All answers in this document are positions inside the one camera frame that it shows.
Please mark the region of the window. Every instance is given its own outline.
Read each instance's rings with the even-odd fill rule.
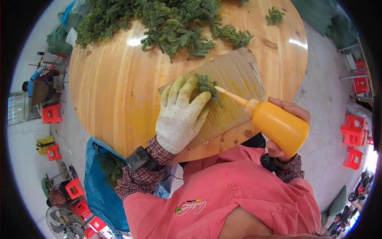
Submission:
[[[41,118],[37,106],[30,112],[30,103],[26,92],[11,93],[8,98],[8,126]]]

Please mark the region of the white glove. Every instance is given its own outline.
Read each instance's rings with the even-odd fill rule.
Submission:
[[[208,109],[204,107],[211,98],[210,92],[202,92],[191,103],[191,92],[197,78],[187,80],[180,76],[163,92],[160,113],[155,131],[159,145],[169,153],[177,154],[199,133]]]

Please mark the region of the yellow glue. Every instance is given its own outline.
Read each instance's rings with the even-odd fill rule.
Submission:
[[[309,133],[309,124],[271,102],[247,101],[227,90],[215,86],[245,108],[254,126],[275,142],[287,157],[293,157],[301,148]]]

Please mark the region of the round wooden table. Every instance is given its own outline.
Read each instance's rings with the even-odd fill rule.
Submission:
[[[283,24],[267,26],[265,16],[275,7],[285,13]],[[250,0],[239,8],[236,1],[225,2],[219,13],[223,25],[249,30],[255,37],[247,46],[259,66],[265,98],[292,100],[306,69],[308,44],[303,22],[289,0]],[[216,47],[204,59],[187,61],[187,52],[177,53],[173,63],[154,48],[142,52],[144,27],[132,22],[128,31],[118,31],[105,42],[74,47],[69,68],[71,101],[82,126],[91,136],[104,141],[122,156],[155,135],[160,110],[158,88],[179,75],[232,51],[232,46],[216,39]],[[192,161],[228,150],[258,133],[251,121],[208,144],[184,149],[175,162]]]

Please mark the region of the concrete floor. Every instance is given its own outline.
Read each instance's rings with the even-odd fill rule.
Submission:
[[[350,81],[339,80],[340,76],[349,75],[345,56],[336,52],[336,46],[331,40],[322,37],[309,24],[304,25],[308,37],[308,65],[293,102],[307,109],[312,115],[310,133],[299,154],[303,159],[305,179],[312,184],[318,205],[323,211],[344,185],[347,186],[348,195],[354,190],[365,168],[365,160],[359,171],[342,166],[347,146],[342,145],[339,127],[347,112],[346,104],[351,91]],[[70,58],[64,63],[67,71],[69,61]],[[62,90],[61,99],[67,101],[62,103],[63,121],[51,125],[52,135],[60,145],[66,165],[72,164],[83,181],[85,148],[90,136],[76,117],[67,83]],[[359,150],[367,151],[366,147],[359,147]],[[181,177],[182,168],[178,169],[177,177]],[[182,183],[182,180],[175,179],[172,191]]]

